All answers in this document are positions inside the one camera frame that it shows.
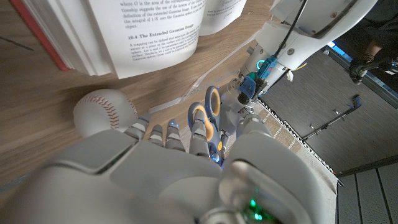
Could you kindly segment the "person black gloved hand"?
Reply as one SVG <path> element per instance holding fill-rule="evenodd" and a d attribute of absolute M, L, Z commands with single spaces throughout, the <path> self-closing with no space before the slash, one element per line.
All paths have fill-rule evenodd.
<path fill-rule="evenodd" d="M 377 66 L 378 62 L 368 62 L 360 58 L 354 58 L 349 66 L 349 77 L 353 83 L 359 85 L 368 70 L 372 70 Z"/>

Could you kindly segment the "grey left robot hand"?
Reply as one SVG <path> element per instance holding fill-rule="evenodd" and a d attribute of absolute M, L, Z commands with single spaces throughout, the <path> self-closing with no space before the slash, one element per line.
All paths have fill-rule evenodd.
<path fill-rule="evenodd" d="M 278 58 L 260 45 L 248 51 L 249 57 L 236 77 L 220 88 L 220 129 L 226 134 L 236 132 L 243 114 L 253 111 L 258 98 L 267 93 L 283 73 Z"/>

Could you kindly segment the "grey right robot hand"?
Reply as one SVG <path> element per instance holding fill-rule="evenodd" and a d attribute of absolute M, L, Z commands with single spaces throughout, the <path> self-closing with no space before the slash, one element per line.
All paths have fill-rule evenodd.
<path fill-rule="evenodd" d="M 337 181 L 319 177 L 248 114 L 222 165 L 117 131 L 39 168 L 2 223 L 334 223 Z"/>

